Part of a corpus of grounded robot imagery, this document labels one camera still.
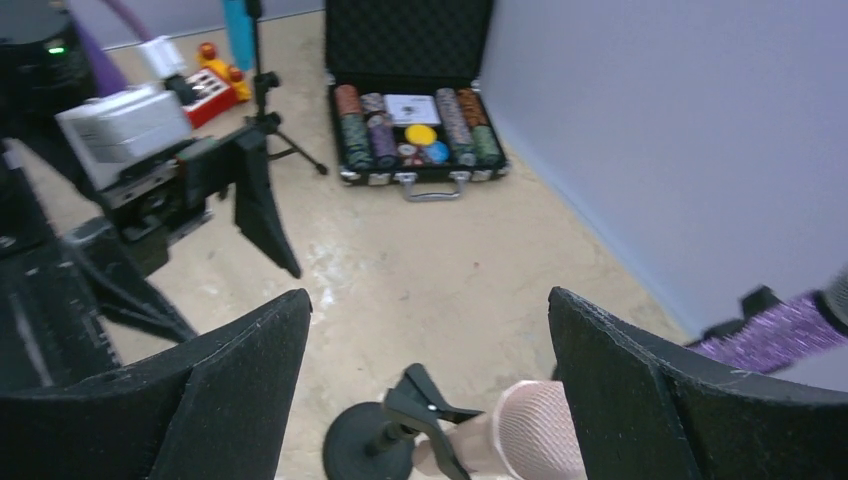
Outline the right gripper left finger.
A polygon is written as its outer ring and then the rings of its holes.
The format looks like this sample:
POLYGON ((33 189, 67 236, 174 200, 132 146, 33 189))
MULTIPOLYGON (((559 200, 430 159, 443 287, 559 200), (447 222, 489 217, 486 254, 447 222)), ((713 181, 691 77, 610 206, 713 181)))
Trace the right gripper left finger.
POLYGON ((159 354, 1 398, 5 479, 271 479, 312 312, 292 290, 159 354))

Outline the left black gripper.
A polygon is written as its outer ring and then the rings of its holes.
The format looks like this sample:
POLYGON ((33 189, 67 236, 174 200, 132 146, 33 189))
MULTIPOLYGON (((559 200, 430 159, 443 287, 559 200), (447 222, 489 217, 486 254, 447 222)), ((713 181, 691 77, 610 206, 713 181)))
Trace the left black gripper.
POLYGON ((170 260, 169 249, 207 219, 207 198, 235 183, 234 222, 278 267, 300 279, 272 190, 266 135, 247 126, 231 141, 182 140, 133 166, 87 196, 103 217, 62 243, 113 322, 176 343, 198 332, 147 277, 170 260))

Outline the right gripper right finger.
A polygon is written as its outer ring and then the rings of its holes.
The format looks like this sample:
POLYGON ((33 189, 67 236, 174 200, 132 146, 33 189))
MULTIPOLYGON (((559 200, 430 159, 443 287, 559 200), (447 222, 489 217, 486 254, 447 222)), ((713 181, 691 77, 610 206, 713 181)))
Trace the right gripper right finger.
POLYGON ((561 287, 548 319, 591 479, 843 479, 847 396, 737 370, 561 287))

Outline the pink microphone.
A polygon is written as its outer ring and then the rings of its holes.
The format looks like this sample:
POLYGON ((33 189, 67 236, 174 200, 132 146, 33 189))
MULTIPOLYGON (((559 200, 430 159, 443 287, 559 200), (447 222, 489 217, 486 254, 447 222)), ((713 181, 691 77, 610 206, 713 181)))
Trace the pink microphone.
POLYGON ((491 410, 449 428, 446 436, 470 474, 528 480, 585 477, 560 381, 520 381, 491 410))

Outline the purple glitter microphone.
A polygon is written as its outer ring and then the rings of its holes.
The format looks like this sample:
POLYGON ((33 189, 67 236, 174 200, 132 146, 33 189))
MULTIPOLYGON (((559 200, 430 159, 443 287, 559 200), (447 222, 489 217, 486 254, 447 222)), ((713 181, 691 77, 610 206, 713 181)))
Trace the purple glitter microphone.
POLYGON ((800 294, 749 320, 726 337, 685 347, 739 370, 771 374, 847 344, 847 269, 825 286, 800 294))

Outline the blue microphone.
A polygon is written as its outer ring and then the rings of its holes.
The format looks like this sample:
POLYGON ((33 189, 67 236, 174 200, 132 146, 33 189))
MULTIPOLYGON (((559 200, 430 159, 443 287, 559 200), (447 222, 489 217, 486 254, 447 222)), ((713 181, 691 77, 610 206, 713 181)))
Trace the blue microphone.
POLYGON ((251 17, 244 0, 222 0, 225 27, 234 64, 241 70, 254 65, 254 41, 251 17))

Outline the black round-base mic stand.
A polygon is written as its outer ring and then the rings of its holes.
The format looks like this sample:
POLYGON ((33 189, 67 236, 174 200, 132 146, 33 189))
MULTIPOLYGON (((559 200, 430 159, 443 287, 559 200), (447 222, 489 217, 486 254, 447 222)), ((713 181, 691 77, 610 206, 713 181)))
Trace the black round-base mic stand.
POLYGON ((718 323, 702 333, 703 339, 726 337, 741 330, 753 317, 779 305, 781 300, 765 285, 750 290, 740 298, 741 317, 718 323))

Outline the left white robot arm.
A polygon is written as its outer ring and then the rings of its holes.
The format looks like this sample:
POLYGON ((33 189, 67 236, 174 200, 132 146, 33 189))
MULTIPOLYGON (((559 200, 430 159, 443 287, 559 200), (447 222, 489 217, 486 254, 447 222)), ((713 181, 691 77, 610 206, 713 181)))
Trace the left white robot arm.
POLYGON ((175 342, 195 330, 148 281, 170 246, 202 225, 212 195, 235 195, 240 233, 294 277, 301 267, 272 192, 267 139, 280 116, 266 95, 278 86, 258 71, 254 115, 223 137, 197 137, 190 117, 213 92, 183 75, 166 37, 142 39, 155 80, 102 95, 97 53, 60 1, 1 5, 1 138, 51 163, 101 215, 60 240, 60 249, 115 322, 175 342))

